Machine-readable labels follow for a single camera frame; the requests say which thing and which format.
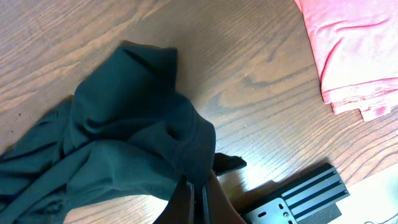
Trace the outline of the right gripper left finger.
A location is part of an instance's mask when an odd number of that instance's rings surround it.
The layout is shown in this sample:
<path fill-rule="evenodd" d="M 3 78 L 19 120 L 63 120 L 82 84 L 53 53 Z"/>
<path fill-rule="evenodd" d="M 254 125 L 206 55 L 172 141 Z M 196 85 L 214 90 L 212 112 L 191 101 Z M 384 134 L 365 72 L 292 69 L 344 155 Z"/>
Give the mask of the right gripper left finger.
<path fill-rule="evenodd" d="M 194 191 L 186 178 L 178 182 L 167 206 L 154 221 L 154 224 L 192 224 Z"/>

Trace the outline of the black t-shirt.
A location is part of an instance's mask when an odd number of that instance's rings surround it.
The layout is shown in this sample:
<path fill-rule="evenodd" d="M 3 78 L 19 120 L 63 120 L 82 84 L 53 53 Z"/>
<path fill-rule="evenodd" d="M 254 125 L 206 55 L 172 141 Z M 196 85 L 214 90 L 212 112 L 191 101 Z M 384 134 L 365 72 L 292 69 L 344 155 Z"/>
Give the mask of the black t-shirt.
<path fill-rule="evenodd" d="M 175 89 L 175 48 L 121 45 L 1 156 L 1 222 L 62 223 L 129 195 L 201 197 L 211 174 L 246 166 L 215 151 L 214 126 Z"/>

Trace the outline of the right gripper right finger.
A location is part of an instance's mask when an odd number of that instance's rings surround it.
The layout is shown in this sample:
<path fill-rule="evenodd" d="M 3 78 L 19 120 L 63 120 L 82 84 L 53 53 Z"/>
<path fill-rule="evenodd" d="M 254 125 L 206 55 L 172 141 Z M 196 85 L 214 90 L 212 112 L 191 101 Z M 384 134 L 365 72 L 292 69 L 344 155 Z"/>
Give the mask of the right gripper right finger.
<path fill-rule="evenodd" d="M 245 221 L 234 209 L 221 187 L 217 176 L 211 171 L 202 188 L 205 223 L 244 224 Z"/>

